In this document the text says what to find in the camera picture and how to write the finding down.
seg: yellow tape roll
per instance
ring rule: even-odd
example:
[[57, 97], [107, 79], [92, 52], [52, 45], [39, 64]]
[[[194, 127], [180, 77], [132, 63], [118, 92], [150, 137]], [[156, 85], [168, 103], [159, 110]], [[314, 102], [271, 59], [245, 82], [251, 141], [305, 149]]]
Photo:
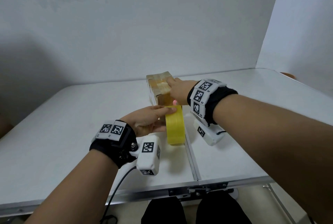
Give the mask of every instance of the yellow tape roll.
[[180, 105], [167, 106], [177, 108], [177, 112], [165, 116], [166, 134], [168, 136], [168, 144], [177, 144], [185, 142], [185, 125], [183, 111]]

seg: table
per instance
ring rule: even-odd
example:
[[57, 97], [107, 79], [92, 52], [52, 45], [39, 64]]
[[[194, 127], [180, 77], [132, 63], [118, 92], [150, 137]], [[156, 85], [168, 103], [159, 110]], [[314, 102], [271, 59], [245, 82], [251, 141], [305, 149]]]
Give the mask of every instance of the table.
[[[278, 72], [249, 69], [182, 79], [215, 78], [240, 94], [333, 124], [333, 100]], [[148, 106], [145, 80], [67, 87], [42, 104], [0, 141], [0, 216], [32, 212], [87, 154], [105, 120]], [[183, 146], [163, 142], [160, 171], [144, 177], [136, 170], [123, 181], [113, 203], [183, 194], [202, 185], [237, 187], [272, 179], [228, 135], [208, 146], [183, 107]], [[118, 172], [111, 192], [134, 163]]]

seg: white wall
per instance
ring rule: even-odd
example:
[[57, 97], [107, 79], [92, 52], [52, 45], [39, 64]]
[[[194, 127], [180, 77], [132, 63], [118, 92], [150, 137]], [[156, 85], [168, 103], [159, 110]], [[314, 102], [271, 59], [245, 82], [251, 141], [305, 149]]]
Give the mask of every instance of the white wall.
[[333, 0], [276, 0], [256, 67], [333, 96]]
[[72, 84], [255, 67], [275, 0], [0, 0], [2, 111]]

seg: cardboard box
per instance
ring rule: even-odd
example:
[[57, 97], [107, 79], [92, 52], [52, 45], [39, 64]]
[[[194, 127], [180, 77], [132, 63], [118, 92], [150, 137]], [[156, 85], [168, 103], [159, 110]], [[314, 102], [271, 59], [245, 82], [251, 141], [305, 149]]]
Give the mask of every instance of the cardboard box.
[[173, 105], [173, 98], [170, 96], [170, 87], [167, 83], [168, 77], [172, 77], [169, 72], [147, 75], [149, 99], [152, 105]]

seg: black pants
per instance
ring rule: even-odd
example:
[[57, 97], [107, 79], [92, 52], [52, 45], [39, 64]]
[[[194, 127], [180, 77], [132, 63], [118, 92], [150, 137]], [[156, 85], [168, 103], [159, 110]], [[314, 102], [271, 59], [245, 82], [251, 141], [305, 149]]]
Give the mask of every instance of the black pants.
[[[153, 199], [141, 219], [141, 224], [186, 224], [183, 207], [177, 197]], [[251, 224], [239, 204], [225, 191], [208, 193], [200, 202], [196, 224]]]

